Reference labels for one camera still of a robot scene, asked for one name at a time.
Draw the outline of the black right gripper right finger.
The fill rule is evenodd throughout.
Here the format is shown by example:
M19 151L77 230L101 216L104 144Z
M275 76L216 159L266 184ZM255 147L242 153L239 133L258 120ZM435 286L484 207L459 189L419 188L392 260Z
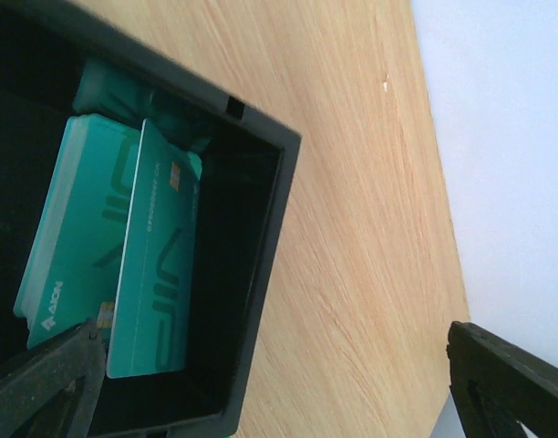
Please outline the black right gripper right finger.
M450 392L468 437L558 437L558 368L488 330L451 323Z

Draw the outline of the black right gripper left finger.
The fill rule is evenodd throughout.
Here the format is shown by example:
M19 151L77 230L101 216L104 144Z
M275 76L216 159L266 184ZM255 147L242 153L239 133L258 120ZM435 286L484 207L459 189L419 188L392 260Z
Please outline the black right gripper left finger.
M107 353L88 319L0 367L0 437L85 437Z

